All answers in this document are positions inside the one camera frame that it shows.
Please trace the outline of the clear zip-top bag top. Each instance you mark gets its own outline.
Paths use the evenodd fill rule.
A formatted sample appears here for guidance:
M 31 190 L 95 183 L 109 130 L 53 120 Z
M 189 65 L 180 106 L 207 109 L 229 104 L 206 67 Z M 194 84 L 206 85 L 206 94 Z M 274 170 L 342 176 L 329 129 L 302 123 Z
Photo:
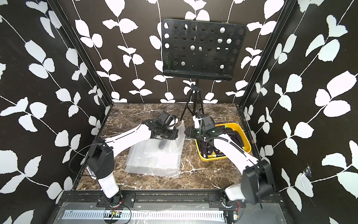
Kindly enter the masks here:
M 181 121 L 180 125 L 178 126 L 178 138 L 176 140 L 168 140 L 168 145 L 167 148 L 165 149 L 169 149 L 173 152 L 176 151 L 180 151 L 182 152 L 183 149 L 183 144 L 184 144 L 184 139 L 185 139 L 185 134 L 184 131 L 186 130 L 184 122 Z M 158 148 L 160 140 L 157 139 L 149 139 L 149 140 L 145 140 L 142 141 L 132 147 L 144 147 L 144 148 L 148 148 L 148 149 L 152 149 L 152 148 Z

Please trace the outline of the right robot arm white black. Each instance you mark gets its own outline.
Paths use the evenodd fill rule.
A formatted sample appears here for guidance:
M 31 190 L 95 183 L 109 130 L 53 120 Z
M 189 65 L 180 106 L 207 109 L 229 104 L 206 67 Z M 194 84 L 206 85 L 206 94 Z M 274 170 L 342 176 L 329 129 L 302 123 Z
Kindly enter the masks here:
M 255 205 L 276 191 L 270 163 L 259 160 L 245 150 L 251 145 L 242 128 L 236 123 L 218 124 L 207 132 L 190 127 L 185 131 L 189 138 L 208 142 L 221 151 L 241 173 L 241 183 L 227 187 L 224 192 L 230 201 L 246 200 Z

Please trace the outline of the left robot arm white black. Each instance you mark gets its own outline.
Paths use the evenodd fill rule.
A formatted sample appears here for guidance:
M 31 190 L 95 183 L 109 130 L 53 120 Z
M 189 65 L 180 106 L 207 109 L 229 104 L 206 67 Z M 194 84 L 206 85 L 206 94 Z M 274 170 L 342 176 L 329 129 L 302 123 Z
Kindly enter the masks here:
M 137 143 L 155 138 L 176 140 L 178 138 L 178 129 L 169 127 L 166 124 L 148 121 L 106 140 L 102 138 L 94 140 L 87 153 L 86 161 L 108 200 L 121 195 L 113 173 L 115 167 L 114 157 Z

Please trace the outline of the stack of clear zip-top bags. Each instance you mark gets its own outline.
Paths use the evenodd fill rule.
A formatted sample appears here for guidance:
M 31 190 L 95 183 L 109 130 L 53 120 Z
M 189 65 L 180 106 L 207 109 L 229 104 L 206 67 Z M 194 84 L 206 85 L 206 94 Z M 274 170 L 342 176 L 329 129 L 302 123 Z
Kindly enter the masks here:
M 180 174 L 181 152 L 169 149 L 132 147 L 125 172 L 132 174 L 177 178 Z

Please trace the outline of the yellow plastic tray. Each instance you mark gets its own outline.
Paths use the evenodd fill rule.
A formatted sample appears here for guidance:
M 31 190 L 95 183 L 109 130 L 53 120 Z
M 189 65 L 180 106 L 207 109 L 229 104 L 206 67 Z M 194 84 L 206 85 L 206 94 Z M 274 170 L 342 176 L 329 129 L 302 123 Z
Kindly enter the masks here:
M 234 143 L 238 143 L 239 146 L 242 147 L 242 149 L 246 153 L 251 153 L 251 144 L 244 132 L 244 130 L 241 128 L 239 124 L 236 123 L 223 123 L 223 124 L 216 124 L 216 127 L 222 129 L 225 133 L 228 133 L 229 137 L 234 141 Z M 223 160 L 227 159 L 227 157 L 218 149 L 213 147 L 213 153 L 209 158 L 205 159 L 201 156 L 200 150 L 199 150 L 199 141 L 195 140 L 198 155 L 202 161 L 216 161 L 216 160 Z

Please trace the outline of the white perforated strip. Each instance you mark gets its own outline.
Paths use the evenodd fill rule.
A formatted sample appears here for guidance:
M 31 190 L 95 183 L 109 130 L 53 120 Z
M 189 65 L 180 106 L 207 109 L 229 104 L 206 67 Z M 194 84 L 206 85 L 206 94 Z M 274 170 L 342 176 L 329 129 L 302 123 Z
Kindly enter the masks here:
M 61 220 L 208 220 L 225 221 L 223 211 L 100 211 L 66 210 Z

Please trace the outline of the black perforated music stand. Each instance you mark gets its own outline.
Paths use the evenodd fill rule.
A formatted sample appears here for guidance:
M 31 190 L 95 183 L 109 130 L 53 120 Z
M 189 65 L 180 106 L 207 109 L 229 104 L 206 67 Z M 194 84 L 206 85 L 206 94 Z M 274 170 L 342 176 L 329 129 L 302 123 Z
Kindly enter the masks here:
M 162 21 L 162 73 L 189 78 L 189 96 L 184 111 L 204 113 L 199 80 L 231 81 L 246 37 L 240 24 L 197 20 Z

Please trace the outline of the small printed card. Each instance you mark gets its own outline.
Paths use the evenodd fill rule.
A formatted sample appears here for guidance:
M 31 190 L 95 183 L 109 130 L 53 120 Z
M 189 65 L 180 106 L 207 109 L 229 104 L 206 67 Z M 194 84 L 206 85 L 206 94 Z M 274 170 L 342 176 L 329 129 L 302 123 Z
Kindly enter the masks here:
M 90 169 L 89 166 L 86 167 L 88 174 L 93 178 L 96 179 L 95 173 Z

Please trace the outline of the black front mounting rail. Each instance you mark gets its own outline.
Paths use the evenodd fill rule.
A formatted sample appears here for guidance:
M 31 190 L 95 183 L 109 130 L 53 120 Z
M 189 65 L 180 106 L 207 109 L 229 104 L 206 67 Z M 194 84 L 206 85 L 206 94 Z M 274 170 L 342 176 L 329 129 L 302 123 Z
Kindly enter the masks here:
M 246 208 L 245 199 L 230 201 L 220 189 L 122 190 L 120 199 L 109 200 L 99 190 L 65 191 L 60 203 L 94 203 L 99 208 L 114 208 L 122 203 L 129 208 L 139 203 L 207 203 L 210 208 Z

